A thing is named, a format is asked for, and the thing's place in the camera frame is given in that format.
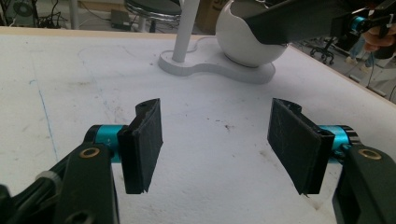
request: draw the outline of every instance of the brass screw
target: brass screw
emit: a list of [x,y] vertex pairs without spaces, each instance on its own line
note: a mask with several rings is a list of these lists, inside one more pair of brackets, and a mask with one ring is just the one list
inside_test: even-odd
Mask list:
[[371,159],[371,160],[381,160],[381,155],[376,152],[376,151],[372,151],[370,149],[359,149],[359,154],[361,154],[363,157],[367,158],[367,159]]
[[99,154],[99,152],[100,152],[99,148],[97,148],[97,147],[89,147],[89,148],[86,148],[86,149],[82,150],[79,153],[79,156],[81,158],[83,158],[83,159],[89,159],[89,158],[97,156]]

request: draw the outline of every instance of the black stool seat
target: black stool seat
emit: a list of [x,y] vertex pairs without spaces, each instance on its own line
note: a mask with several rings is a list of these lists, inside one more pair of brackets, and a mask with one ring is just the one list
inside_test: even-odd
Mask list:
[[180,6],[170,0],[125,0],[125,5],[132,12],[153,17],[153,19],[155,15],[180,16],[181,14]]

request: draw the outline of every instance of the box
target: box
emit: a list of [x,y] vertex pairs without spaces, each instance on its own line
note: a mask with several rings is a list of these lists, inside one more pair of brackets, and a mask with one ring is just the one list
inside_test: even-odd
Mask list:
[[195,25],[202,32],[214,35],[219,14],[227,2],[228,0],[201,0]]

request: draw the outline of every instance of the metal stool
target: metal stool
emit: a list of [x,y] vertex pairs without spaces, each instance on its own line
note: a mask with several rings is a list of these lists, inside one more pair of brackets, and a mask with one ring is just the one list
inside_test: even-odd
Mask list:
[[139,16],[137,32],[146,32],[146,20],[151,20],[150,33],[155,33],[156,21],[180,20],[181,7],[177,0],[125,0],[125,7]]

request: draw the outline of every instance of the white round object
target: white round object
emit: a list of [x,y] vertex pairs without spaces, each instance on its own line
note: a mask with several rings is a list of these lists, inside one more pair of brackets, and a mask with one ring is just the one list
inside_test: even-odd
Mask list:
[[[248,67],[258,67],[276,60],[287,45],[264,45],[260,43],[250,28],[240,17],[233,15],[231,8],[235,0],[230,0],[219,14],[216,37],[225,55],[236,63]],[[243,1],[257,8],[256,1]]]

